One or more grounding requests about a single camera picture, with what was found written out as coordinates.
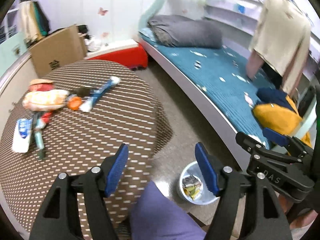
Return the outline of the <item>person's right hand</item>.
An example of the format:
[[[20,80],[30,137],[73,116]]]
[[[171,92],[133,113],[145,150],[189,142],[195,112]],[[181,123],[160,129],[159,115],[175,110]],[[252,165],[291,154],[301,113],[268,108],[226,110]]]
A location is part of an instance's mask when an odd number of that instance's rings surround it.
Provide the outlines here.
[[[301,229],[303,227],[309,226],[317,218],[318,213],[315,210],[302,211],[294,207],[294,203],[290,202],[288,198],[283,195],[278,196],[279,203],[285,214],[290,214],[293,218],[289,222],[290,229]]]

